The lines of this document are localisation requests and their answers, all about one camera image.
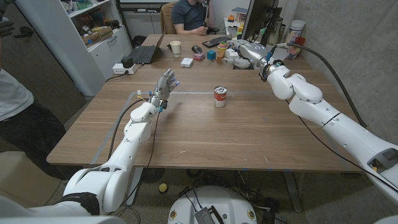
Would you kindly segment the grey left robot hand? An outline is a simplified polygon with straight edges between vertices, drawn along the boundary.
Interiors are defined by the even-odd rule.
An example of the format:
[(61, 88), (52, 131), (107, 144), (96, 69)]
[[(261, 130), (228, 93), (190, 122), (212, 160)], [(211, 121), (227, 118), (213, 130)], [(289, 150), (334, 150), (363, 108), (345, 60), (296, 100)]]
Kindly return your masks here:
[(180, 84), (176, 81), (174, 71), (170, 68), (159, 78), (149, 103), (159, 107), (161, 101), (168, 99), (170, 93)]

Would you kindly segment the person's gloved hand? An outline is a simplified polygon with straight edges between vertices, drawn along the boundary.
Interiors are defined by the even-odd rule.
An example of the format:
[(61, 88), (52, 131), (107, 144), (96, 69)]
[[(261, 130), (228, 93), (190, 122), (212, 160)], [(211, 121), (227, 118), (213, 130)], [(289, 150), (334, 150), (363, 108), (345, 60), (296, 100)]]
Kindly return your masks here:
[(0, 37), (6, 37), (12, 34), (15, 29), (14, 23), (12, 21), (3, 21), (0, 24)]

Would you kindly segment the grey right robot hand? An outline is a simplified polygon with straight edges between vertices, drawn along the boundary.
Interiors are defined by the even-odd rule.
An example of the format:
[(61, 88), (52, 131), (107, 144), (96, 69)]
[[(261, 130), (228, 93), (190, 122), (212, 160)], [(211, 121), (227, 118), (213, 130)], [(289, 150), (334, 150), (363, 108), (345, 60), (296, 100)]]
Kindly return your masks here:
[(268, 51), (265, 46), (255, 42), (248, 42), (243, 39), (230, 40), (232, 49), (237, 50), (240, 58), (227, 59), (226, 63), (233, 64), (235, 67), (245, 69), (253, 66), (261, 68), (267, 64)]

